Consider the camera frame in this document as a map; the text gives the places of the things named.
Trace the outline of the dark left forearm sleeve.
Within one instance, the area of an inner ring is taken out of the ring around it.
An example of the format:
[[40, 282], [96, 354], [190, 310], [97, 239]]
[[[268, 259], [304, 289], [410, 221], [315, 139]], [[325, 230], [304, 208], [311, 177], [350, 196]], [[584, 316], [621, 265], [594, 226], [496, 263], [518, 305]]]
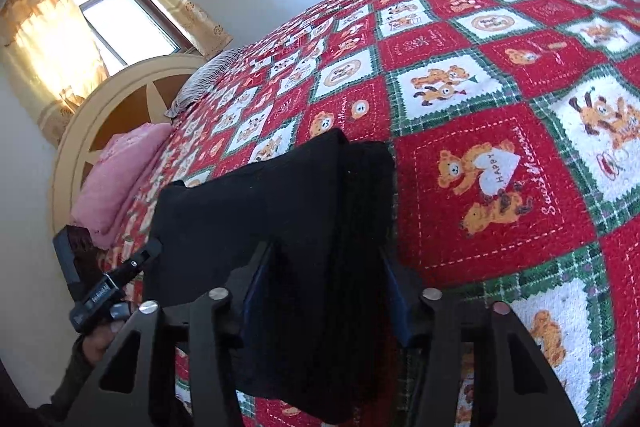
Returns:
[[51, 395], [49, 403], [40, 407], [21, 407], [5, 395], [1, 397], [1, 425], [18, 426], [62, 426], [70, 408], [77, 399], [82, 386], [93, 371], [94, 364], [85, 354], [86, 336], [74, 342], [70, 363], [66, 367], [60, 387]]

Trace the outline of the left hand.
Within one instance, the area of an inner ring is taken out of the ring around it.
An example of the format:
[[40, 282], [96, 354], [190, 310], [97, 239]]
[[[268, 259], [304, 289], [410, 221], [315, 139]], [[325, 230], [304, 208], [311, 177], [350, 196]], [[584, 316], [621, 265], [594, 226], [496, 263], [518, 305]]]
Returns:
[[100, 363], [107, 348], [119, 331], [126, 324], [126, 320], [114, 320], [96, 326], [93, 331], [82, 340], [82, 353], [87, 361], [96, 366]]

